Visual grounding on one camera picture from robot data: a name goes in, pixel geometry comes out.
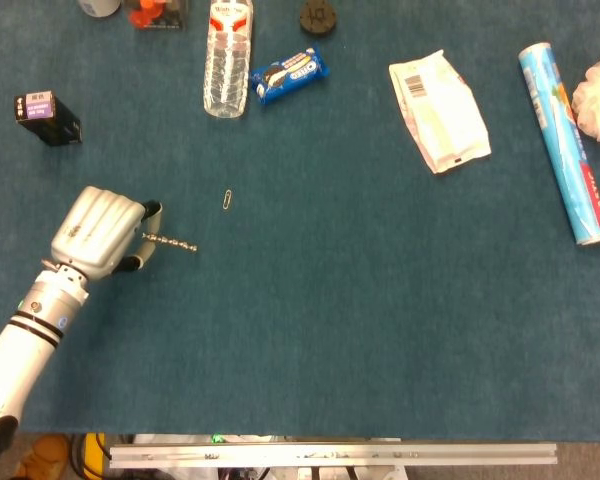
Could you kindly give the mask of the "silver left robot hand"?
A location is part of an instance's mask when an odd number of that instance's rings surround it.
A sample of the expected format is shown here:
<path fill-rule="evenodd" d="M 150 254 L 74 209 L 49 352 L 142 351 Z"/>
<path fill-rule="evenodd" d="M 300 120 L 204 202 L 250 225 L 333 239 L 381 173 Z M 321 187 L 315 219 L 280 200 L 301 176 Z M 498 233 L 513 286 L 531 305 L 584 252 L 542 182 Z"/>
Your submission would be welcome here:
<path fill-rule="evenodd" d="M 159 232 L 163 207 L 156 200 L 137 202 L 110 190 L 85 187 L 51 242 L 51 269 L 73 271 L 82 281 L 97 281 L 119 272 L 142 269 L 155 252 L 143 240 L 135 253 L 127 249 L 145 226 Z"/>

